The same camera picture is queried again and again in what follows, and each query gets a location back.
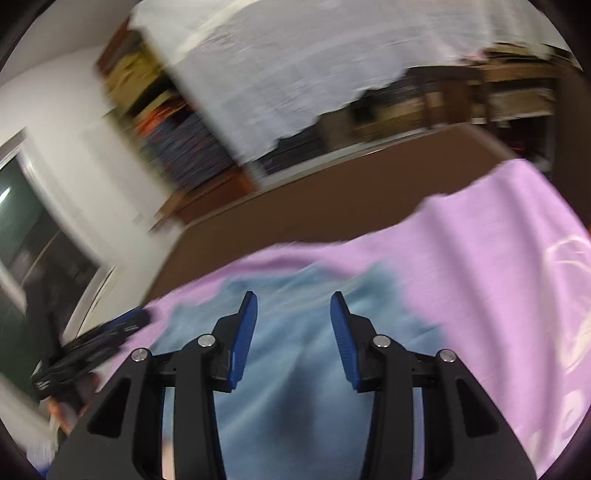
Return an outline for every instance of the wooden furniture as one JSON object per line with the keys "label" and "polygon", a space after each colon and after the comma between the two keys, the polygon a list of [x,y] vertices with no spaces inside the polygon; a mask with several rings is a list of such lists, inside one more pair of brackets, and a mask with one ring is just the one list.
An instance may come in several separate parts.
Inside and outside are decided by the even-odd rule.
{"label": "wooden furniture", "polygon": [[276,243],[336,242],[389,227],[425,197],[456,192],[514,157],[484,129],[458,124],[310,170],[190,226],[146,300]]}
{"label": "wooden furniture", "polygon": [[[481,103],[484,105],[485,124],[489,129],[492,128],[489,86],[481,70],[456,66],[415,67],[410,69],[410,75],[416,79],[423,99],[424,127],[431,129],[436,124],[427,94],[427,83],[433,82],[441,91],[443,111],[448,123],[470,122],[473,104]],[[476,87],[478,98],[474,98],[472,87]]]}
{"label": "wooden furniture", "polygon": [[486,81],[491,83],[527,79],[553,79],[557,76],[556,65],[549,62],[487,64],[478,65],[475,68],[484,72]]}
{"label": "wooden furniture", "polygon": [[173,216],[181,219],[186,225],[255,191],[256,186],[245,171],[239,167],[231,168],[196,189],[174,192],[162,205],[162,217],[154,225],[153,230],[158,230]]}
{"label": "wooden furniture", "polygon": [[[154,53],[148,51],[146,46],[143,45],[140,33],[130,30],[128,27],[129,19],[119,27],[96,62],[97,70],[105,79],[109,78],[118,62],[126,55],[145,51],[150,58],[154,56]],[[142,88],[139,95],[133,97],[132,105],[125,105],[125,108],[118,109],[118,114],[125,117],[126,123],[131,126],[125,129],[123,133],[129,137],[136,137],[132,139],[135,140],[132,142],[133,144],[141,144],[136,127],[141,121],[142,115],[155,105],[158,98],[168,93],[173,93],[173,95],[169,95],[169,98],[172,96],[176,98],[182,97],[165,69],[162,69],[153,82]],[[255,190],[256,186],[249,174],[241,167],[233,166],[215,175],[195,189],[189,191],[176,190],[162,205],[160,209],[161,217],[154,225],[153,230],[161,228],[173,216],[188,224]]]}
{"label": "wooden furniture", "polygon": [[552,182],[585,226],[591,226],[591,83],[567,60],[558,72],[556,160]]}

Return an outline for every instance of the light blue cloth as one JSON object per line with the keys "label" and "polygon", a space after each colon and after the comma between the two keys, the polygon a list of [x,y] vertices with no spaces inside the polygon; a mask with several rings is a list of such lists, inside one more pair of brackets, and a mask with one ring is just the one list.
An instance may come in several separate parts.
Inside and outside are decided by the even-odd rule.
{"label": "light blue cloth", "polygon": [[[373,394],[354,392],[345,378],[330,324],[330,296],[342,291],[352,313],[412,351],[434,355],[443,347],[439,330],[404,308],[385,269],[374,266],[335,280],[312,265],[291,275],[233,280],[211,301],[179,305],[152,352],[178,350],[211,332],[220,317],[238,311],[248,290],[258,296],[259,310],[244,377],[232,394],[215,394],[228,478],[358,479]],[[167,395],[166,438],[172,410]]]}

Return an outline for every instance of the white sheet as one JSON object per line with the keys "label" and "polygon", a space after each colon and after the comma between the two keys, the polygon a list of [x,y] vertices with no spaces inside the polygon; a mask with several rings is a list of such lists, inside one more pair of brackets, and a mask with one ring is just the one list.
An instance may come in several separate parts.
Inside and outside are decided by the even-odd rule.
{"label": "white sheet", "polygon": [[566,48],[527,0],[144,0],[132,26],[240,163],[409,67]]}

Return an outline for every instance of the white wall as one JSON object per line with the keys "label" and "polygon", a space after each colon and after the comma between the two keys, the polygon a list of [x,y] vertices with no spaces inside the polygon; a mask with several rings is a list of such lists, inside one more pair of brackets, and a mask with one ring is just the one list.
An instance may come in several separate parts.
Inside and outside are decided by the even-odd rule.
{"label": "white wall", "polygon": [[0,374],[0,418],[12,439],[20,447],[54,441],[50,424],[39,412],[39,406]]}
{"label": "white wall", "polygon": [[[173,225],[149,233],[150,223],[141,220],[137,204],[84,139],[87,126],[111,109],[93,69],[100,51],[60,57],[0,87],[0,144],[24,129],[41,177],[53,185],[51,202],[98,256],[116,265],[115,278],[85,326],[137,306],[181,232]],[[154,183],[158,194],[161,188]]]}
{"label": "white wall", "polygon": [[91,123],[82,138],[95,160],[142,213],[143,218],[138,217],[137,221],[152,227],[157,221],[155,215],[173,193],[172,185],[158,177],[148,162],[139,157],[112,116]]}
{"label": "white wall", "polygon": [[0,72],[0,85],[45,61],[105,45],[138,0],[55,0],[29,27]]}

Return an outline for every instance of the ceiling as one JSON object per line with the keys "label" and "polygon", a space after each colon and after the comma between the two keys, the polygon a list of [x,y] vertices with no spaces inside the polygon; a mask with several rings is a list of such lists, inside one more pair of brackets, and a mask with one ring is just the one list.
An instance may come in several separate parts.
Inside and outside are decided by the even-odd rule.
{"label": "ceiling", "polygon": [[2,0],[0,3],[0,85],[3,85],[45,61],[106,44],[138,0]]}

